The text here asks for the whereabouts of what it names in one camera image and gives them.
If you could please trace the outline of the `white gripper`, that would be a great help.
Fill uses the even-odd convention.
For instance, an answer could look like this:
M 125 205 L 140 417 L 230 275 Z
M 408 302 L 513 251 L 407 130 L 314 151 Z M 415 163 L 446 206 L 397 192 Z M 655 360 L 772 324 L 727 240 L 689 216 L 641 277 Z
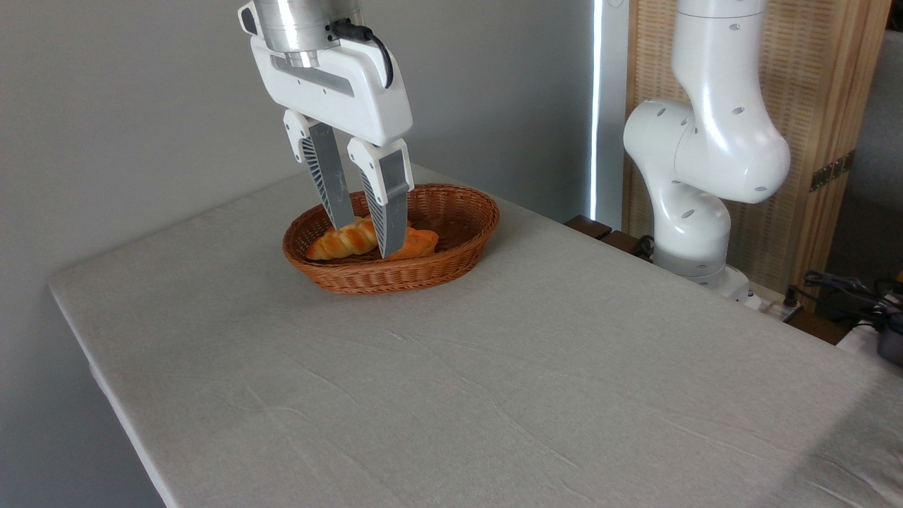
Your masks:
M 238 19 L 265 89 L 287 108 L 291 150 L 307 165 L 332 226 L 356 219 L 336 128 L 358 136 L 349 141 L 349 157 L 363 178 L 381 257 L 395 254 L 406 240 L 408 193 L 415 187 L 402 139 L 413 117 L 392 54 L 373 36 L 355 40 L 335 32 L 335 23 L 363 25 L 360 4 L 250 2 Z

